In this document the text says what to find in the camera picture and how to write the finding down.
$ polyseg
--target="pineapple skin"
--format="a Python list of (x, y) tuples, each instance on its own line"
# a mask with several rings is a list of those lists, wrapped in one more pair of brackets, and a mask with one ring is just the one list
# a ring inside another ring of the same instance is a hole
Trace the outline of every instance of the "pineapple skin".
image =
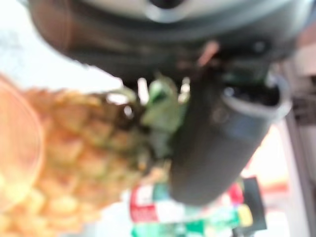
[(107, 95), (25, 92), (45, 137), (45, 156), (28, 196), (0, 215), (1, 237), (79, 233), (142, 177), (143, 135)]

